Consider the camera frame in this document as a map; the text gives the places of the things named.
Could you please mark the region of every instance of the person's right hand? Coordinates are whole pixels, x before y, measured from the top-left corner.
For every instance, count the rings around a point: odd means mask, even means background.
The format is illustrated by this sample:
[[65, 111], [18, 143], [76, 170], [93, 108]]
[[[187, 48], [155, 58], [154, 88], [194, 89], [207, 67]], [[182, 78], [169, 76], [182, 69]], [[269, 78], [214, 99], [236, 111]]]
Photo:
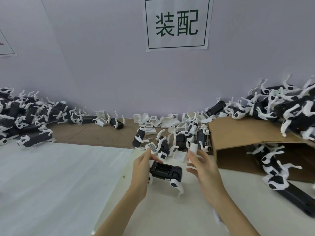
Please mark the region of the person's right hand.
[[214, 207], [222, 201], [222, 197], [228, 196], [228, 194], [224, 188], [217, 164], [204, 151], [198, 150], [197, 155], [201, 157], [197, 157], [191, 151], [188, 151], [187, 159], [192, 163], [187, 163], [187, 166], [196, 169], [187, 168], [186, 170], [198, 178], [206, 200]]

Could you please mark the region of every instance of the person's left hand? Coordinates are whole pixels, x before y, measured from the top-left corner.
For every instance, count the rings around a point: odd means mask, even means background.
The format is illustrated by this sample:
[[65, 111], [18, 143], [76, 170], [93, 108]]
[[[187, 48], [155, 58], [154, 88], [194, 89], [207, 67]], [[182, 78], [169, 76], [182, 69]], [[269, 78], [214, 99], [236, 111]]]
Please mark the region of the person's left hand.
[[143, 153], [136, 160], [134, 160], [134, 166], [132, 169], [132, 178], [129, 190], [139, 196], [139, 202], [141, 202], [147, 195], [147, 187], [149, 180], [150, 165], [149, 160], [158, 161], [163, 163], [156, 155], [151, 153], [151, 149]]

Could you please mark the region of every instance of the forearm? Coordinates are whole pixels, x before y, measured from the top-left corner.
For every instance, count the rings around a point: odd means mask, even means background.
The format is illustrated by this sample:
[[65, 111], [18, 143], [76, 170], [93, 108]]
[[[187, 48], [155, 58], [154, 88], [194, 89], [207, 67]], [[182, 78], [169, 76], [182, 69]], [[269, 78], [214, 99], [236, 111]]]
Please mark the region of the forearm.
[[229, 195], [224, 196], [220, 203], [215, 205], [214, 209], [220, 215], [232, 236], [259, 236], [256, 229]]
[[128, 189], [111, 214], [95, 233], [95, 236], [121, 236], [139, 204], [138, 196]]

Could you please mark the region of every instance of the gray wall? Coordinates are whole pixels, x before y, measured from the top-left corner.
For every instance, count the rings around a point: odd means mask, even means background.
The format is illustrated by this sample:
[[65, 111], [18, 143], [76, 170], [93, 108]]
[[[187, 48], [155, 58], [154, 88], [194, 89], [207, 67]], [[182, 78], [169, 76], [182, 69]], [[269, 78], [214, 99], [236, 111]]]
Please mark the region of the gray wall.
[[315, 0], [214, 0], [207, 50], [145, 50], [141, 0], [2, 0], [0, 29], [19, 55], [1, 86], [41, 90], [132, 117], [197, 111], [258, 80], [315, 73]]

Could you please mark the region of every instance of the white paper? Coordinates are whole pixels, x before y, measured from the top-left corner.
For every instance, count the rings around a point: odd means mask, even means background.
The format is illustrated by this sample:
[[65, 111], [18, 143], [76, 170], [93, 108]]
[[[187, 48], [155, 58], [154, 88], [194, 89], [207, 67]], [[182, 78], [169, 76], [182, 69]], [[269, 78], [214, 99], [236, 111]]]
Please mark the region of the white paper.
[[0, 57], [13, 56], [15, 55], [11, 46], [7, 42], [6, 38], [0, 30]]
[[87, 236], [134, 150], [0, 146], [0, 235]]
[[144, 0], [147, 52], [207, 49], [213, 0]]

